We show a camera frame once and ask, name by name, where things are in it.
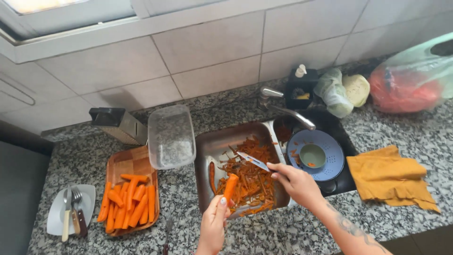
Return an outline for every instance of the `sink basin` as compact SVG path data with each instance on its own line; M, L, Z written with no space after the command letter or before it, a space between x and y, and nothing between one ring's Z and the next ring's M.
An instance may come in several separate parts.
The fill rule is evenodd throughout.
M312 121L316 125L317 130L323 131L332 136L338 142L338 144L340 144L340 147L343 149L343 154L345 157L355 156L358 154L348 134L346 133L342 124L340 123L340 120L333 116L331 113L329 113L327 110L323 108L311 108L309 110L299 111L299 113L302 114L307 119L309 119L310 121ZM278 128L281 127L282 125L290 129L292 133L305 129L300 122L298 122L295 118L291 116L281 116L279 118L276 118L272 122L272 127L274 128L274 130L278 130ZM286 153L285 145L286 144L284 144L284 146L280 146L283 153ZM290 165L290 162L286 157L285 163ZM356 184L351 176L351 172L349 171L349 166L347 164L346 159L343 166L343 170L337 176L336 180L338 187L336 191L331 193L323 192L323 190L332 190L333 189L332 186L335 185L334 181L317 182L318 186L321 188L321 193L323 194L323 196L335 195L357 189Z
M217 168L223 165L223 163L220 163L220 160L228 160L227 155L231 158L235 156L228 145L236 148L236 146L243 143L247 137L252 139L253 135L260 139L260 146L267 145L270 148L271 156L276 160L274 163L278 163L280 159L283 159L283 154L278 145L272 144L272 142L276 142L275 135L271 135L272 133L273 131L268 123L252 122L201 134L195 138L197 157L194 166L195 178L197 180L198 205L201 213L207 209L214 197L214 193L209 184L209 163L212 161L216 164L214 183L217 185L220 178L227 178L226 172ZM274 208L287 206L290 201L290 196L286 193L283 186L278 181L275 181L274 188L275 199L277 201ZM242 211L249 208L251 207L242 206L238 208L230 218L237 218Z

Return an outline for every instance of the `granite countertop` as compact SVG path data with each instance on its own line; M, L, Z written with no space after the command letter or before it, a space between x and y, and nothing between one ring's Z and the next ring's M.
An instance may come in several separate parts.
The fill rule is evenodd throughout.
M372 70L373 65L376 64L368 62L368 69ZM355 66L355 72L354 68L352 70L353 73L366 73L357 71L357 68L363 68L363 63ZM279 79L266 85L279 88L284 82L285 79ZM198 135L279 115L256 107L256 89L262 85L255 84L176 103L190 107L194 131ZM149 113L160 107L137 111L133 115L145 123ZM449 206L453 204L451 107L452 101L447 101L431 112L389 115L366 104L341 120L359 152L395 144L403 157L415 158L426 167L428 190L437 201L441 215L417 206L390 207L376 202L364 203L357 191L329 196L327 200L378 241L452 224L453 208ZM44 136L58 142L50 161L28 254L161 254L165 242L165 220L162 215L166 212L170 212L174 220L170 234L170 254L190 254L190 251L195 251L201 215L193 164L158 171L161 216L154 226L112 238L105 234L96 218L105 184L107 160L113 153L126 148L87 123L46 132ZM96 187L96 207L88 237L70 236L68 242L62 243L60 237L46 233L48 211L59 190L68 184L82 183ZM229 221L223 250L225 254L313 255L340 251L327 229L301 206Z

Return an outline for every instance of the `black container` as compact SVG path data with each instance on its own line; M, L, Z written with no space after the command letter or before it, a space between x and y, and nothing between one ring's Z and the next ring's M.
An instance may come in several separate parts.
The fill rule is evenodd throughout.
M291 74L286 83L285 90L283 92L286 108L291 110L304 110L313 101L313 88L318 84L318 72L315 69L307 69L307 73L302 77L296 77L296 69L291 70ZM293 91L301 88L304 92L310 93L308 99L294 99Z

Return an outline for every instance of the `kitchen towel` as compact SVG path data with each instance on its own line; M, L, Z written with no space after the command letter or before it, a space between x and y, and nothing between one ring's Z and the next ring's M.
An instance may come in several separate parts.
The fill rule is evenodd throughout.
M440 213L426 189L426 169L415 159L401 157L398 147L346 157L362 200L384 201L390 206L418 205Z

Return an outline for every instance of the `fork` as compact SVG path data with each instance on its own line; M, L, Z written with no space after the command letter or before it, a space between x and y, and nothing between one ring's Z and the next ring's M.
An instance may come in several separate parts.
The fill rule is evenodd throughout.
M164 255L167 255L169 252L169 234L171 232L171 228L173 227L173 218L169 212L167 212L165 216L167 218L167 237L165 238Z
M83 215L83 211L79 207L79 204L82 201L82 192L80 192L77 186L72 187L72 191L74 193L74 205L77 210L77 218L79 219L80 236L85 237L88 235L88 229L87 224L85 222L85 216Z

